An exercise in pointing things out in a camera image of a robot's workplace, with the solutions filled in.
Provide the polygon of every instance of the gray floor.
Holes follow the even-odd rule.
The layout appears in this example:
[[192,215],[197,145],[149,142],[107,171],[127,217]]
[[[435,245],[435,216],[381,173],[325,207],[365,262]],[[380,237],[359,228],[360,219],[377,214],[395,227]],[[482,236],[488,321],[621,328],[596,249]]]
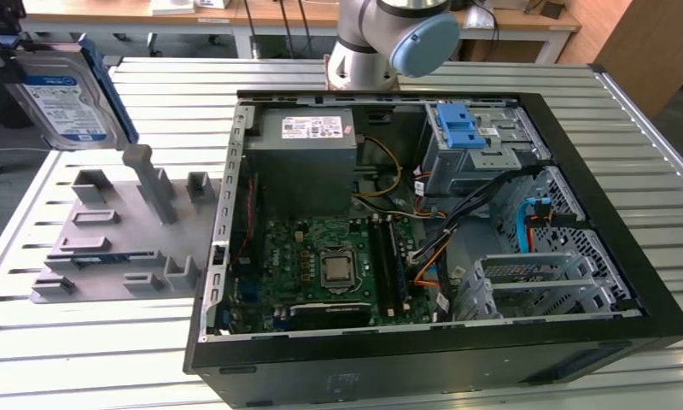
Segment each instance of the gray floor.
[[[109,56],[147,56],[145,38],[129,36],[131,41],[121,42],[111,35],[92,35],[99,49]],[[55,41],[69,40],[68,35],[51,35]],[[305,38],[295,38],[295,50],[304,58],[320,58],[335,45],[333,38],[315,38],[313,53],[307,47]],[[167,57],[235,57],[236,50],[232,38],[221,37],[221,44],[213,45],[207,36],[161,35],[156,44]],[[288,56],[283,38],[265,38],[263,43],[265,57]],[[656,126],[669,138],[676,149],[683,155],[683,89],[673,98],[665,111],[656,118]],[[43,143],[36,129],[5,130],[0,127],[0,148],[41,148]],[[0,173],[0,233],[19,205],[29,183],[45,158],[45,153],[35,151],[1,151],[0,162],[4,164]]]

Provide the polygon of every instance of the hard drive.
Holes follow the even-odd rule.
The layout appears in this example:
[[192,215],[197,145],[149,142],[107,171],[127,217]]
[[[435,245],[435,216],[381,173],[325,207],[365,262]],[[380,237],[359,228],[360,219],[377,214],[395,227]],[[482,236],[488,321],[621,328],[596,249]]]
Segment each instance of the hard drive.
[[139,140],[95,44],[36,44],[17,49],[25,76],[8,90],[59,150],[123,149]]

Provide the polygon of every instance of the robotic arm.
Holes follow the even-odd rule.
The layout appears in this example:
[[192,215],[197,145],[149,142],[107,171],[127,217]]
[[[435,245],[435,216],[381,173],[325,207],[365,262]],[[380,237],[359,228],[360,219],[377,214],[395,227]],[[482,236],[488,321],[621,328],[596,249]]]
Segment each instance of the robotic arm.
[[337,44],[327,79],[337,90],[388,90],[396,71],[431,74],[460,39],[451,0],[345,0],[340,2]]

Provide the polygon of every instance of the blue drive bay latch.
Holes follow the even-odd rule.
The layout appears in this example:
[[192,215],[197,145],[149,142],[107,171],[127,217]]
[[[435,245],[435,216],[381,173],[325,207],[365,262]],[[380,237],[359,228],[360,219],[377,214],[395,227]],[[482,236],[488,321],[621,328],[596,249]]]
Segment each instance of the blue drive bay latch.
[[439,104],[437,118],[448,139],[448,148],[485,148],[486,140],[476,130],[476,118],[463,104]]

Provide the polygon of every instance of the light blue joint cap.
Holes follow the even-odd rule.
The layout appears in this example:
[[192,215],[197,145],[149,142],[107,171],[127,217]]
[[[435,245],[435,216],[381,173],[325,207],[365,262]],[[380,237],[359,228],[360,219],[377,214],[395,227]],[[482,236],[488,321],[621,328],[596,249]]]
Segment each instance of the light blue joint cap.
[[392,52],[392,67],[407,77],[423,77],[444,65],[456,50],[460,28],[451,13],[435,15],[407,34]]

